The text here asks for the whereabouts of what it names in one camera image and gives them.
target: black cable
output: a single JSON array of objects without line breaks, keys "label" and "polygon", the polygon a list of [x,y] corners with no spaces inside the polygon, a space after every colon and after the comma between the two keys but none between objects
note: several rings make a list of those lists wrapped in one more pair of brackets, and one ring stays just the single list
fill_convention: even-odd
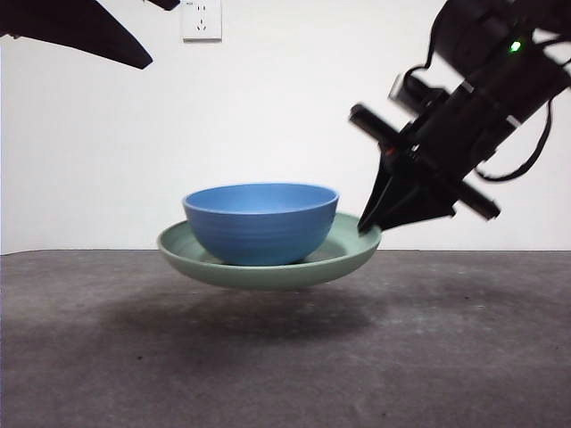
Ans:
[{"label": "black cable", "polygon": [[557,36],[555,38],[550,38],[549,40],[545,40],[544,42],[538,43],[537,46],[538,47],[547,47],[547,46],[551,46],[551,45],[558,45],[559,43],[567,43],[567,42],[571,42],[571,38],[567,37],[567,36]]},{"label": "black cable", "polygon": [[480,176],[480,178],[482,178],[483,180],[490,181],[492,183],[504,183],[506,181],[522,177],[532,168],[532,166],[537,162],[537,160],[541,156],[543,149],[545,148],[545,144],[547,143],[547,140],[550,137],[552,124],[553,124],[553,98],[551,98],[547,103],[547,121],[545,122],[545,129],[543,130],[542,136],[539,139],[539,142],[537,143],[537,147],[535,147],[534,153],[521,167],[516,169],[511,174],[501,177],[487,176],[484,172],[478,169],[476,169],[476,174]]},{"label": "black cable", "polygon": [[412,90],[408,85],[409,77],[412,75],[412,73],[418,70],[428,70],[432,65],[432,60],[434,58],[434,51],[436,50],[436,35],[438,34],[440,23],[443,20],[445,9],[446,8],[444,7],[438,13],[438,15],[436,15],[436,18],[434,19],[434,23],[432,25],[432,29],[430,30],[430,43],[428,44],[428,55],[426,56],[426,62],[422,65],[417,65],[415,67],[412,67],[404,74],[403,83],[404,85],[407,86],[409,90]]}]

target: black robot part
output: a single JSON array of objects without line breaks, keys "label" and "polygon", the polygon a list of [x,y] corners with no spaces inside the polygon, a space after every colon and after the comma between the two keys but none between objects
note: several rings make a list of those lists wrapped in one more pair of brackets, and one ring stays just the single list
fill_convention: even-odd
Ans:
[{"label": "black robot part", "polygon": [[[382,153],[361,231],[375,224],[386,230],[453,216],[458,201],[486,219],[500,214],[494,202],[463,181],[465,176],[490,159],[519,125],[571,86],[561,64],[544,53],[547,44],[532,40],[536,29],[556,30],[552,43],[568,40],[571,4],[449,0],[434,22],[426,64],[409,70],[392,95],[418,115],[416,120],[397,132],[366,107],[353,107],[351,121],[379,142]],[[465,78],[452,94],[412,75],[430,66],[433,53]],[[533,162],[550,124],[551,110]],[[519,177],[531,164],[507,177]]]},{"label": "black robot part", "polygon": [[[165,10],[178,0],[152,0]],[[153,59],[96,0],[0,0],[0,36],[30,37],[145,68]]]}]

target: plate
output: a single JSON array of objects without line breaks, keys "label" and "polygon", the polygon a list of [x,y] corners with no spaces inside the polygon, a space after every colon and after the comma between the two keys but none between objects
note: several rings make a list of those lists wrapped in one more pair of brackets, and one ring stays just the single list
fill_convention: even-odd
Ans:
[{"label": "plate", "polygon": [[337,213],[326,240],[307,258],[281,266],[235,266],[210,255],[186,221],[162,232],[157,243],[178,272],[203,283],[241,290],[297,290],[346,276],[367,263],[381,241],[374,226],[359,234],[359,219]]}]

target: ceramic plate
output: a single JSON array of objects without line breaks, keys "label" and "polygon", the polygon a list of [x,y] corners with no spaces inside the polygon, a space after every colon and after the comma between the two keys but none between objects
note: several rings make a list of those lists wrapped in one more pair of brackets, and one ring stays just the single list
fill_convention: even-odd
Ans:
[{"label": "ceramic plate", "polygon": [[360,235],[359,219],[337,213],[326,240],[306,259],[283,266],[228,265],[196,241],[186,221],[165,230],[159,250],[178,272],[203,283],[243,290],[295,290],[333,281],[364,265],[381,241],[378,227]]}]

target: blue bowl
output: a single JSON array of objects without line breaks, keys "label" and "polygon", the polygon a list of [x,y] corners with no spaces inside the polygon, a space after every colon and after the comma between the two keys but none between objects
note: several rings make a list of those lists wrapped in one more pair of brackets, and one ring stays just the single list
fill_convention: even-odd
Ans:
[{"label": "blue bowl", "polygon": [[241,266],[301,260],[327,237],[339,195],[325,187],[286,183],[229,185],[183,200],[198,242]]}]

